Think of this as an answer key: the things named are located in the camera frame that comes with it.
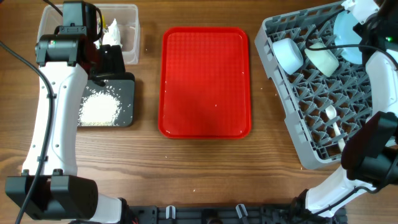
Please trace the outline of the white tissue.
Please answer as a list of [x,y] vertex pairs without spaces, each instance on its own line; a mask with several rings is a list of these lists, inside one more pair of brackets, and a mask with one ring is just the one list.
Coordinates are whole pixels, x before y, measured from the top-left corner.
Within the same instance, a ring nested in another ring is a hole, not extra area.
[[111,25],[108,27],[108,31],[104,33],[102,38],[103,45],[118,45],[122,47],[121,34],[118,28],[117,20],[114,19]]

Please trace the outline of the mint green bowl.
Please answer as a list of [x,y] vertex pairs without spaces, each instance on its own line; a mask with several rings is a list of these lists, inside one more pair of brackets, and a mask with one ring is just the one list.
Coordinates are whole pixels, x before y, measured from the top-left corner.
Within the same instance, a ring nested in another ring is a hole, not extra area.
[[339,61],[330,50],[314,51],[305,49],[305,54],[316,68],[326,77],[332,76],[339,66]]

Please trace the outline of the light blue plate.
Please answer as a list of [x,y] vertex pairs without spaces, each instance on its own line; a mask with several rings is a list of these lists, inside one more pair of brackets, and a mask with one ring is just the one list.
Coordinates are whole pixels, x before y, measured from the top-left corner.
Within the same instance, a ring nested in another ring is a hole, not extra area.
[[[335,45],[356,45],[362,38],[355,33],[353,27],[358,24],[357,19],[351,12],[343,11],[335,19],[333,34],[336,36]],[[362,53],[358,47],[343,48],[341,56],[350,63],[361,65]]]

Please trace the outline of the yellow candy wrapper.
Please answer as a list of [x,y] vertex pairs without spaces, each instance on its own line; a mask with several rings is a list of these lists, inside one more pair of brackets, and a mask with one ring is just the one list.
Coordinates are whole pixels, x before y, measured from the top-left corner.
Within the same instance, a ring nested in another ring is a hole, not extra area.
[[98,16],[97,17],[97,31],[100,32],[104,25],[104,17]]

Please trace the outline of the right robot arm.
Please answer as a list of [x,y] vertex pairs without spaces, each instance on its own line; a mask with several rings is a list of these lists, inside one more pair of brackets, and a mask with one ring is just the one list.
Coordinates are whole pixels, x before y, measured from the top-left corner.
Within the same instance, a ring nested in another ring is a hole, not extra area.
[[343,1],[357,20],[355,46],[372,88],[373,115],[345,144],[341,165],[320,185],[294,198],[289,218],[299,223],[331,218],[364,193],[376,194],[397,184],[397,1]]

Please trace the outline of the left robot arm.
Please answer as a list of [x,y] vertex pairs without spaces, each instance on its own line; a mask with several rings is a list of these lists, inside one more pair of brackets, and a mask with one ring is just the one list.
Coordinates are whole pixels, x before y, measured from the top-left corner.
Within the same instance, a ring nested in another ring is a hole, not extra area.
[[101,11],[84,1],[65,1],[62,25],[43,35],[30,67],[40,77],[34,135],[18,176],[6,179],[6,195],[21,215],[70,223],[137,223],[126,200],[105,196],[94,180],[79,177],[75,155],[81,98],[88,81],[134,80],[120,46],[97,47]]

